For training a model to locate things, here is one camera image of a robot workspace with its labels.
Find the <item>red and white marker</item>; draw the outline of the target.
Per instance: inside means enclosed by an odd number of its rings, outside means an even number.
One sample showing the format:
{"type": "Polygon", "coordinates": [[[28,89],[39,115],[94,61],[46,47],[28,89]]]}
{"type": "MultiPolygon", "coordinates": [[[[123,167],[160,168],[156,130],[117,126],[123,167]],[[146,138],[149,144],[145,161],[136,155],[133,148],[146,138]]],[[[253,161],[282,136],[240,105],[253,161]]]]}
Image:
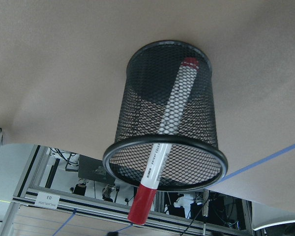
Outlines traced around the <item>red and white marker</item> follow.
{"type": "Polygon", "coordinates": [[[184,58],[179,66],[158,129],[160,140],[152,146],[143,178],[127,217],[132,224],[143,225],[147,221],[161,175],[172,148],[169,139],[178,132],[183,111],[198,70],[199,61],[194,57],[184,58]]]}

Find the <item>black mesh pen cup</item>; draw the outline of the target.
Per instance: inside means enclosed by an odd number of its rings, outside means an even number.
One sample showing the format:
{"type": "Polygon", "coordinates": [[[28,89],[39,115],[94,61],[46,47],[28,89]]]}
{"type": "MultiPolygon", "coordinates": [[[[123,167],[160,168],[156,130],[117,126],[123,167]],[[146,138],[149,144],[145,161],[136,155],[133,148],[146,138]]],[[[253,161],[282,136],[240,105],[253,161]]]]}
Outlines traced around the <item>black mesh pen cup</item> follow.
{"type": "Polygon", "coordinates": [[[228,161],[218,149],[212,66],[197,47],[175,40],[140,48],[126,69],[115,142],[103,166],[139,186],[160,160],[159,191],[192,191],[214,185],[228,161]]]}

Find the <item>white label tag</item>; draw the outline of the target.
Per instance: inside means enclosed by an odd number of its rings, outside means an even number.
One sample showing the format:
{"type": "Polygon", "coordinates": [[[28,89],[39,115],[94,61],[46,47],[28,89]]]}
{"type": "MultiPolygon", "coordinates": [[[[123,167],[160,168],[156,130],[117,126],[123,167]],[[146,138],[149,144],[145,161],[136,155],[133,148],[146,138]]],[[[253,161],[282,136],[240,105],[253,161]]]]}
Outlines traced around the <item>white label tag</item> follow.
{"type": "Polygon", "coordinates": [[[57,209],[59,200],[59,195],[38,192],[34,205],[42,208],[57,209]]]}

